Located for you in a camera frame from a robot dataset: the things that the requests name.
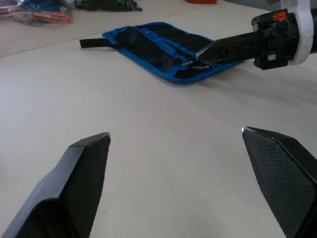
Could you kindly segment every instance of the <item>white table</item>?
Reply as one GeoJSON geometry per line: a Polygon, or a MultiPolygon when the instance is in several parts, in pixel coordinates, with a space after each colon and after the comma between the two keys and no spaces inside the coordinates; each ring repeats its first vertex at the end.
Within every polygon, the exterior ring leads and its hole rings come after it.
{"type": "MultiPolygon", "coordinates": [[[[159,20],[218,39],[250,31],[262,13],[220,2],[159,20]]],[[[317,155],[315,65],[262,71],[249,61],[173,85],[78,40],[0,58],[0,234],[68,145],[109,131],[92,238],[285,237],[241,128],[294,136],[317,155]]]]}

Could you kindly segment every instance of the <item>textured gripper pad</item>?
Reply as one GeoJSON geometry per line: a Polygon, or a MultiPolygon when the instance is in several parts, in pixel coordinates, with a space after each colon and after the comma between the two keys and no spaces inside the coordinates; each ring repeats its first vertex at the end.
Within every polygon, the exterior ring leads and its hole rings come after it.
{"type": "Polygon", "coordinates": [[[244,130],[243,139],[268,205],[286,237],[297,238],[315,201],[315,185],[272,137],[267,138],[251,130],[244,130]]]}
{"type": "Polygon", "coordinates": [[[110,138],[89,144],[74,169],[61,202],[80,238],[88,238],[101,198],[110,138]]]}

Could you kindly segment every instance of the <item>blue tool roll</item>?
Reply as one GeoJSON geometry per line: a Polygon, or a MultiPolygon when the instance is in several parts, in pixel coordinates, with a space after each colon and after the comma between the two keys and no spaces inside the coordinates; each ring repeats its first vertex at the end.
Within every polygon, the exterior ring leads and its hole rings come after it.
{"type": "Polygon", "coordinates": [[[103,37],[80,40],[80,45],[82,48],[117,49],[150,72],[175,83],[198,81],[237,64],[196,61],[196,52],[212,40],[189,34],[165,22],[126,26],[105,32],[103,37]]]}

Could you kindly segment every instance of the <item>robotic end effector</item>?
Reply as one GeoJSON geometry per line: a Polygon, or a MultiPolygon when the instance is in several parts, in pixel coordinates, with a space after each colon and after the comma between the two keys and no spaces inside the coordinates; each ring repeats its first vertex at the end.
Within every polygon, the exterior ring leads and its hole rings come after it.
{"type": "Polygon", "coordinates": [[[226,64],[255,59],[261,69],[303,63],[317,52],[317,8],[310,9],[310,0],[281,3],[283,10],[252,20],[253,32],[214,41],[197,53],[197,60],[226,64]]]}

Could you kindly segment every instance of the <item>strap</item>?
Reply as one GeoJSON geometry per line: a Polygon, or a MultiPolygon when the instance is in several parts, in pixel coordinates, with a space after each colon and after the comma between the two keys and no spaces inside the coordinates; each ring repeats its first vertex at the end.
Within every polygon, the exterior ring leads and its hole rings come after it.
{"type": "Polygon", "coordinates": [[[122,49],[123,45],[117,44],[114,45],[110,42],[110,40],[105,38],[97,38],[97,39],[85,39],[79,40],[81,48],[93,48],[93,47],[110,47],[113,49],[122,49]]]}

